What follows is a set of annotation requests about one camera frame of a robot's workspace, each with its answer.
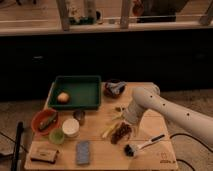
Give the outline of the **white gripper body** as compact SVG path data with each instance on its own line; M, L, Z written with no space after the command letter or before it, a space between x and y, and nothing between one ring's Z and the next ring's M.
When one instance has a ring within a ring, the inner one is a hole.
M130 124L137 125L140 123L146 109L131 101L128 107L123 111L123 118Z

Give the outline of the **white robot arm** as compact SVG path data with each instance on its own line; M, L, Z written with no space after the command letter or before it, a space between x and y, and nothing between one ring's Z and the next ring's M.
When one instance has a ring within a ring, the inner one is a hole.
M132 101L123 111L123 117L127 122L137 124L148 109L162 114L207 145L213 147L213 117L167 101L153 89L145 87L134 88Z

